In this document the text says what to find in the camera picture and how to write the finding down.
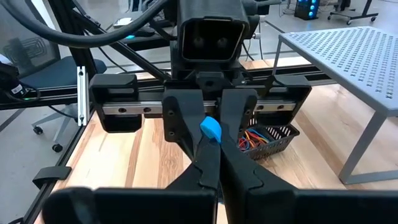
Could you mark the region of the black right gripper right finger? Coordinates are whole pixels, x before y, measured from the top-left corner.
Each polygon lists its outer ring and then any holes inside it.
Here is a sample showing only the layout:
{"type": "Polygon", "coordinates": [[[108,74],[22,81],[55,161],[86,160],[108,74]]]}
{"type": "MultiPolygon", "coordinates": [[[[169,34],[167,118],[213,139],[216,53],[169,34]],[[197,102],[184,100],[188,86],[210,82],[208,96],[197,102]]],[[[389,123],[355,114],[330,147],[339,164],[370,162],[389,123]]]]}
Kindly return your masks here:
{"type": "Polygon", "coordinates": [[[221,186],[229,223],[292,223],[294,186],[248,158],[232,139],[221,144],[221,186]]]}

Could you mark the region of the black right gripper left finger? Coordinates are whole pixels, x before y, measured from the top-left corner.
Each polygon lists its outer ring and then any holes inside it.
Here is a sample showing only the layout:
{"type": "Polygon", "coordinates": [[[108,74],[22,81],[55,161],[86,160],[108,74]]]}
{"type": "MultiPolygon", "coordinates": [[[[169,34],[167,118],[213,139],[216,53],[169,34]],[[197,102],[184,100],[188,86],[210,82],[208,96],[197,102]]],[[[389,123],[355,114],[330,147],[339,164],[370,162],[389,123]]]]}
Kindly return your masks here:
{"type": "Polygon", "coordinates": [[[202,138],[192,163],[167,190],[217,191],[220,179],[220,145],[214,139],[202,138]]]}

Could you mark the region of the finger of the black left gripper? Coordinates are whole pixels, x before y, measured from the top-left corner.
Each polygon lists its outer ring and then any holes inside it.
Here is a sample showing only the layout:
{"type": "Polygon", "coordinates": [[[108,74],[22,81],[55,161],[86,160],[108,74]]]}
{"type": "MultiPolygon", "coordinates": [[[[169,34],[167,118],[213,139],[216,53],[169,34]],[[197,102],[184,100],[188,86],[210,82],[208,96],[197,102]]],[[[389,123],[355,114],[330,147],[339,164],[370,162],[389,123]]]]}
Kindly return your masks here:
{"type": "Polygon", "coordinates": [[[164,137],[177,143],[188,156],[197,154],[205,118],[201,90],[167,90],[163,97],[164,137]]]}
{"type": "Polygon", "coordinates": [[[238,140],[247,128],[257,103],[254,89],[225,89],[219,107],[222,140],[238,140]]]}

